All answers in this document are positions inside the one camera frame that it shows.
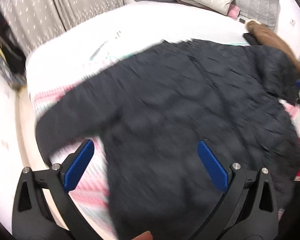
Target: brown item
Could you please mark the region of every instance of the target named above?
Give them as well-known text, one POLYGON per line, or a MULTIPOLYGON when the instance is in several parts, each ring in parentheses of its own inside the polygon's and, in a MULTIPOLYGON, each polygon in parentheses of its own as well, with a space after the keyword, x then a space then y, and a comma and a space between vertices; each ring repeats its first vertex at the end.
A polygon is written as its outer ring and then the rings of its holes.
POLYGON ((300 62, 296 59, 289 45, 285 43, 278 35, 273 33, 268 27, 258 23, 255 20, 246 22, 247 30, 258 40, 262 45, 268 45, 274 48, 281 49, 294 64, 300 76, 300 62))
POLYGON ((143 234, 141 234, 140 236, 133 238, 132 240, 153 240, 153 237, 152 237, 150 231, 146 231, 143 234))

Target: black puffer jacket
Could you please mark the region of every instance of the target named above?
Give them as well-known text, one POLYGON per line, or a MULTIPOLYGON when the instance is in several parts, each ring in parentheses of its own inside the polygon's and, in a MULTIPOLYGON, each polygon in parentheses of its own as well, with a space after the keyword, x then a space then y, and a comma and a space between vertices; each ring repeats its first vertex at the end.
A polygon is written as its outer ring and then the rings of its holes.
POLYGON ((119 239, 187 239, 221 197, 197 156, 201 139, 231 162, 267 167, 279 206, 288 202, 300 145, 278 98, 295 103, 296 78, 275 48, 164 42, 68 92, 37 123, 37 143, 47 162, 98 133, 119 239))

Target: brown leather bag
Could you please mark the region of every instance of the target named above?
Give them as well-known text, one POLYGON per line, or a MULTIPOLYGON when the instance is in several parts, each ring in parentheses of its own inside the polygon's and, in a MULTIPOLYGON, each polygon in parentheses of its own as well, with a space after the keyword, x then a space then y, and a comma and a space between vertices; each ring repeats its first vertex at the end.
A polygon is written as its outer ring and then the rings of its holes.
POLYGON ((292 61, 300 76, 300 62, 296 59, 287 43, 285 43, 278 35, 273 33, 268 27, 263 24, 259 24, 254 20, 246 22, 246 28, 253 34, 260 44, 281 49, 292 61))

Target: white wall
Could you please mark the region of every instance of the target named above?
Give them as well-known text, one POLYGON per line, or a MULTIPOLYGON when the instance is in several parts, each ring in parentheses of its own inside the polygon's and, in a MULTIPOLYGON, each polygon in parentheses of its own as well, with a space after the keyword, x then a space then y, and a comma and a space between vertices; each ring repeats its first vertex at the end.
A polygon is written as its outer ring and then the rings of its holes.
POLYGON ((0 222, 9 232, 13 198, 23 168, 15 124, 16 96, 0 76, 0 222))

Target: floor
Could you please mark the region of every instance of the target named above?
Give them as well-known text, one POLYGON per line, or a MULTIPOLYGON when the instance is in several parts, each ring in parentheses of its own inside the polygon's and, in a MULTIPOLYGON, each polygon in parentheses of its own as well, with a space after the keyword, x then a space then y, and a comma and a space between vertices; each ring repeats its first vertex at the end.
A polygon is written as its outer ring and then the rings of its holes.
MULTIPOLYGON (((35 115, 30 102, 27 88, 21 90, 16 103, 16 127, 19 140, 19 149, 21 153, 21 159, 24 166, 29 166, 33 171, 45 170, 48 167, 43 162, 36 140, 35 140, 35 115)), ((51 210, 51 213, 57 223, 57 225, 66 228, 61 215, 52 199, 50 191, 43 190, 47 203, 51 210)), ((105 231, 98 227, 89 217, 81 212, 83 217, 88 221, 91 227, 104 239, 114 240, 105 231)))

